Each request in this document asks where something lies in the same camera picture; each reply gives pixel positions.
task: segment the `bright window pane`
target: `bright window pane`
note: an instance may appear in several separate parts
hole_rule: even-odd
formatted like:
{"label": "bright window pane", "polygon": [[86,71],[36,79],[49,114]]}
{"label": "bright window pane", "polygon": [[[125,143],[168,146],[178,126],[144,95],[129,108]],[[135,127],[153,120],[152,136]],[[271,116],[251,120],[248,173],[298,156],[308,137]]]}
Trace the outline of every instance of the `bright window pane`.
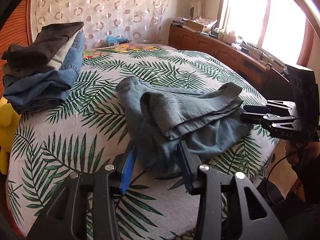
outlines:
{"label": "bright window pane", "polygon": [[301,52],[306,16],[293,0],[271,0],[262,48],[286,64],[296,64]]}
{"label": "bright window pane", "polygon": [[230,14],[226,31],[236,31],[246,41],[257,44],[267,0],[230,0]]}

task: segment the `metal bolt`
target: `metal bolt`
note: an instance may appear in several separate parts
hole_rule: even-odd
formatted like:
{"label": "metal bolt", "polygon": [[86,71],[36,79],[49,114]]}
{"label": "metal bolt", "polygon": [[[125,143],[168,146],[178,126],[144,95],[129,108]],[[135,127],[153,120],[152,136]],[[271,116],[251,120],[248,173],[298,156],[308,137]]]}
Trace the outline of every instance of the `metal bolt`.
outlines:
{"label": "metal bolt", "polygon": [[201,171],[207,171],[209,169],[209,166],[205,165],[205,164],[202,164],[202,165],[200,165],[199,168],[200,168]]}
{"label": "metal bolt", "polygon": [[108,164],[104,168],[106,169],[106,171],[112,171],[115,167],[112,164]]}
{"label": "metal bolt", "polygon": [[79,176],[79,174],[77,172],[72,172],[70,173],[69,177],[72,178],[72,179],[75,179]]}
{"label": "metal bolt", "polygon": [[237,173],[236,173],[236,177],[237,177],[238,179],[244,179],[244,178],[245,178],[245,175],[244,175],[244,173],[242,173],[242,172],[237,172]]}

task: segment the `yellow plush toy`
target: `yellow plush toy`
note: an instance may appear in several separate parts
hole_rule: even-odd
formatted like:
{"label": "yellow plush toy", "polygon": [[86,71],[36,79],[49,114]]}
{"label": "yellow plush toy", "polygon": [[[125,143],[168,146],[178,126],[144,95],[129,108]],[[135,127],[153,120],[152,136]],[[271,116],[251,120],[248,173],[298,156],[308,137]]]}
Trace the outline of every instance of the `yellow plush toy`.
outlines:
{"label": "yellow plush toy", "polygon": [[20,115],[7,102],[5,98],[0,99],[0,172],[4,175],[8,173],[8,153],[20,120]]}

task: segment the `orange slatted door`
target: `orange slatted door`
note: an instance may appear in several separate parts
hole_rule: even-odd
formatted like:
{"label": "orange slatted door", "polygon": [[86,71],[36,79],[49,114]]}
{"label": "orange slatted door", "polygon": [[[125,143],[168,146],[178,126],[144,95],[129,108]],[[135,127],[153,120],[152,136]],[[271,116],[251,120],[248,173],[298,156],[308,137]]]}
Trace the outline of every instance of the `orange slatted door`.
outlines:
{"label": "orange slatted door", "polygon": [[0,31],[0,97],[4,93],[2,66],[6,63],[1,59],[2,54],[11,43],[18,43],[22,46],[29,45],[27,8],[28,0],[22,0]]}

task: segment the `leaf print bed sheet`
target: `leaf print bed sheet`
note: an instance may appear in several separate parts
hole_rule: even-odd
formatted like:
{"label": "leaf print bed sheet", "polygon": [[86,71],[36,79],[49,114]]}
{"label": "leaf print bed sheet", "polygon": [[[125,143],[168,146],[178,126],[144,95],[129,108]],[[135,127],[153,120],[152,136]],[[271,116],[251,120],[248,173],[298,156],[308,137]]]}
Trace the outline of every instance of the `leaf print bed sheet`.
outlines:
{"label": "leaf print bed sheet", "polygon": [[[135,75],[152,85],[207,91],[232,81],[243,87],[245,103],[266,103],[242,77],[205,53],[131,46],[89,50],[84,55],[67,101],[33,116],[23,115],[16,131],[7,197],[25,235],[68,174],[95,172],[126,149],[125,109],[115,92],[121,79]],[[257,186],[278,143],[255,125],[250,135],[229,150],[202,161],[228,174],[242,171]],[[199,196],[186,193],[181,174],[157,178],[136,163],[128,191],[115,202],[123,239],[165,240],[183,234],[193,238]],[[88,239],[93,238],[92,216],[89,208]]]}

